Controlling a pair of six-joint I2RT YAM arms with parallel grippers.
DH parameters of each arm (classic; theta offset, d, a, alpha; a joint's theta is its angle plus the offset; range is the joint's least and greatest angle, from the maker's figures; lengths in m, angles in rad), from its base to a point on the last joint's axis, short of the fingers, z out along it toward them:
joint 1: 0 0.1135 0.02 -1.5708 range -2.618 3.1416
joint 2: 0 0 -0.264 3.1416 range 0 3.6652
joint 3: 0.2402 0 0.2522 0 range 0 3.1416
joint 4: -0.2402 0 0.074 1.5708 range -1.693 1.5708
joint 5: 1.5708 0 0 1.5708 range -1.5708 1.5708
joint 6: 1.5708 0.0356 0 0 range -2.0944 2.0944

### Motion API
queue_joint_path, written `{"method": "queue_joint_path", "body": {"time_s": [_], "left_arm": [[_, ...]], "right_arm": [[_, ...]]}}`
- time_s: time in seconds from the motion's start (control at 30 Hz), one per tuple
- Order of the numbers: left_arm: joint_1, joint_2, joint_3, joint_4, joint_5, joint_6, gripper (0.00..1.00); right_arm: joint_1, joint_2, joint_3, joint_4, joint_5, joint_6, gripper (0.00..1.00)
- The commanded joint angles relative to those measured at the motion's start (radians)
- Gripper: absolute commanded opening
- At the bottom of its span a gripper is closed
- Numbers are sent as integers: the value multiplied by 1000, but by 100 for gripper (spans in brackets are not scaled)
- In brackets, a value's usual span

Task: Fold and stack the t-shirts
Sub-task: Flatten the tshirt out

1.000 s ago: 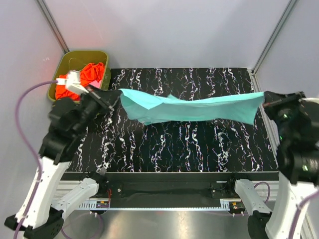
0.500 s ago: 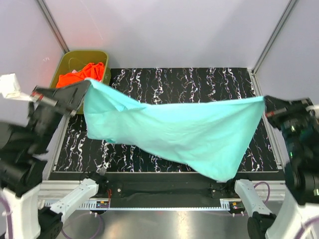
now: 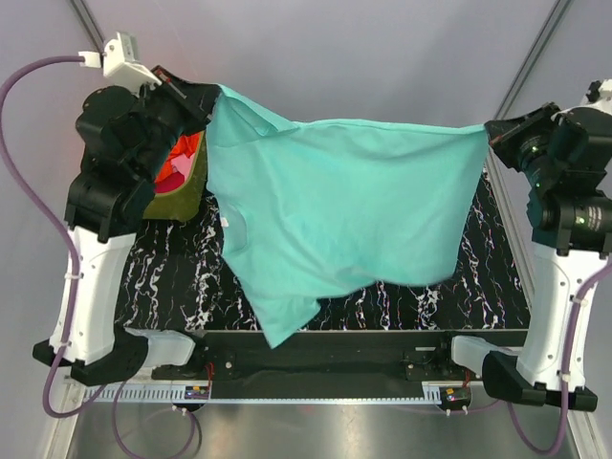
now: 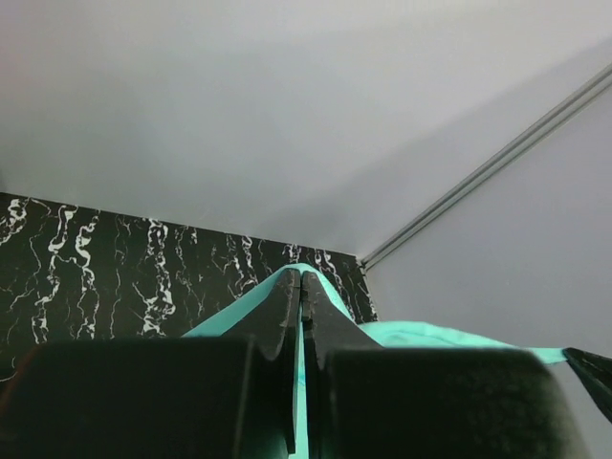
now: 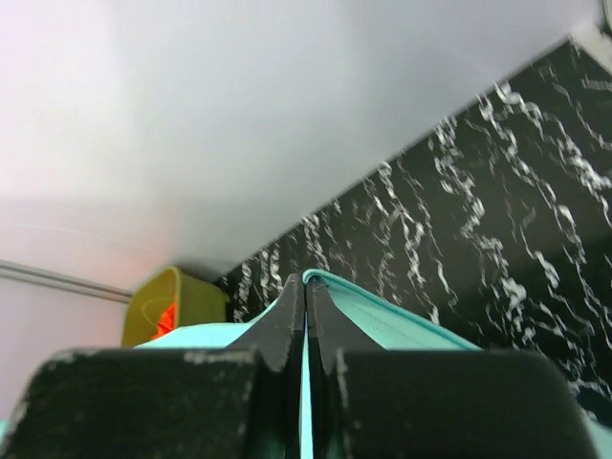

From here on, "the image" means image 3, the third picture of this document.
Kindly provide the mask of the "turquoise t-shirt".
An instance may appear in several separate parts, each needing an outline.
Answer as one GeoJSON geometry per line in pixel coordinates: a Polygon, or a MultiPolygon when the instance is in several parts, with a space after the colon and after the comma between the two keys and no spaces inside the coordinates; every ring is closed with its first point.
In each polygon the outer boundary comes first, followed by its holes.
{"type": "Polygon", "coordinates": [[[223,87],[206,133],[222,256],[271,347],[323,298],[454,274],[483,125],[287,120],[223,87]]]}

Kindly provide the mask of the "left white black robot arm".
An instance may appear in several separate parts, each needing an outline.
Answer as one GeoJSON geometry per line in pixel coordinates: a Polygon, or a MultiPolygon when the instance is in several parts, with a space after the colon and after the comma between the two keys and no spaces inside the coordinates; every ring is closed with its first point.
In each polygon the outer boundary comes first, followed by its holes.
{"type": "Polygon", "coordinates": [[[153,74],[156,82],[136,90],[96,90],[76,119],[85,148],[61,226],[70,244],[64,296],[56,329],[34,345],[33,358],[69,367],[86,386],[120,383],[154,367],[194,379],[207,365],[189,333],[115,323],[123,267],[155,180],[179,138],[206,129],[220,94],[217,84],[189,82],[161,66],[153,74]]]}

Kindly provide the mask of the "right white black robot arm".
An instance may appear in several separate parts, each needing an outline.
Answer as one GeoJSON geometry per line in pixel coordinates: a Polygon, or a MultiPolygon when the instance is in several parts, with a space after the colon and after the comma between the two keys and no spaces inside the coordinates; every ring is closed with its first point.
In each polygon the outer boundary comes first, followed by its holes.
{"type": "Polygon", "coordinates": [[[594,292],[611,273],[611,200],[598,189],[611,160],[611,82],[593,81],[578,106],[547,103],[485,128],[492,153],[531,186],[530,325],[517,355],[456,336],[434,355],[435,370],[451,380],[468,369],[505,402],[592,412],[598,397],[585,383],[583,350],[594,292]]]}

